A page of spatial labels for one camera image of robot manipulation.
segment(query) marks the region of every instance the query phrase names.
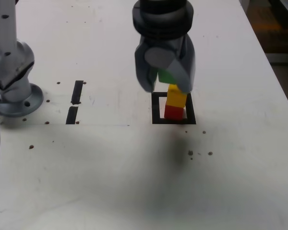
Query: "black tape marking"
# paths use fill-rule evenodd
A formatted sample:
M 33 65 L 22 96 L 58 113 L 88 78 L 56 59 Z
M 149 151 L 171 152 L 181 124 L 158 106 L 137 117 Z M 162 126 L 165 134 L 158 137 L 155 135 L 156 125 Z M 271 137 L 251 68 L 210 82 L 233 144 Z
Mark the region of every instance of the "black tape marking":
M 159 125 L 196 125 L 194 108 L 192 103 L 192 96 L 189 93 L 186 102 L 187 118 L 181 121 L 172 121 L 165 118 L 160 118 L 160 104 L 159 97 L 167 97 L 167 92 L 153 92 L 152 93 L 152 119 L 153 124 Z
M 66 124 L 67 125 L 74 125 L 76 124 L 76 117 L 77 117 L 78 107 L 71 106 L 68 110 Z
M 80 104 L 80 98 L 81 98 L 81 92 L 82 92 L 82 87 L 83 87 L 83 80 L 77 80 L 75 82 L 75 87 L 73 88 L 73 93 L 72 93 L 72 104 Z

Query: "black square outline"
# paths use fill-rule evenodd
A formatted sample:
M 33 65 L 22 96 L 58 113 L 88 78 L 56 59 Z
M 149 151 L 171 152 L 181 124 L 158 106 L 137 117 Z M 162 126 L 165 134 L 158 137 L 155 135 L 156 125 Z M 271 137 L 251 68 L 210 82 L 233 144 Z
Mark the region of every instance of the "black square outline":
M 160 118 L 160 105 L 159 105 L 159 97 L 167 97 L 167 92 L 153 92 L 152 93 L 152 118 L 153 124 L 160 124 L 160 125 L 196 125 L 194 108 L 192 103 L 192 97 L 189 93 L 187 96 L 186 102 L 186 113 L 187 118 L 181 121 L 172 121 L 167 120 L 165 118 Z

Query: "screw hole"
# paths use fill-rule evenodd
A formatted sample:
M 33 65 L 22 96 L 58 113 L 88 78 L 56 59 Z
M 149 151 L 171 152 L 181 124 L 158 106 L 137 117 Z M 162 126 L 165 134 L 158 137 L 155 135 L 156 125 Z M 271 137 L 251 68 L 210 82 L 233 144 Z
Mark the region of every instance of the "screw hole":
M 24 102 L 24 105 L 26 106 L 26 107 L 30 107 L 30 103 L 29 102 Z

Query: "toy block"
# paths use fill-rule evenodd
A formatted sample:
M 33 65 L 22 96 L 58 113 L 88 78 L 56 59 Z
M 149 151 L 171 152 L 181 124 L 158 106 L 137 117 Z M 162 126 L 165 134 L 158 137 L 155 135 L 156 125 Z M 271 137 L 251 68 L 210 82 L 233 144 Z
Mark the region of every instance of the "toy block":
M 176 84 L 175 79 L 173 76 L 167 72 L 166 70 L 159 69 L 158 71 L 159 82 L 166 83 L 166 84 Z
M 174 107 L 166 104 L 164 118 L 168 120 L 181 121 L 183 120 L 183 111 L 183 108 Z
M 187 95 L 182 93 L 177 85 L 169 85 L 167 105 L 184 108 L 187 102 Z

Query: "robotic arm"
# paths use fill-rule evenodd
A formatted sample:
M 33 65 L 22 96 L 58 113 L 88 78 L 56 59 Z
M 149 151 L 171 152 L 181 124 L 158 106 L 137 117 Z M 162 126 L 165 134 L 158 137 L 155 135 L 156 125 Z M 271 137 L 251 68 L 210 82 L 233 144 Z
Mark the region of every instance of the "robotic arm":
M 187 35 L 193 7 L 187 0 L 140 0 L 133 8 L 133 24 L 142 35 L 135 51 L 140 85 L 153 92 L 157 75 L 190 93 L 195 74 L 195 51 Z
M 0 0 L 0 115 L 10 117 L 32 113 L 43 102 L 41 89 L 28 80 L 33 51 L 16 37 L 17 2 Z

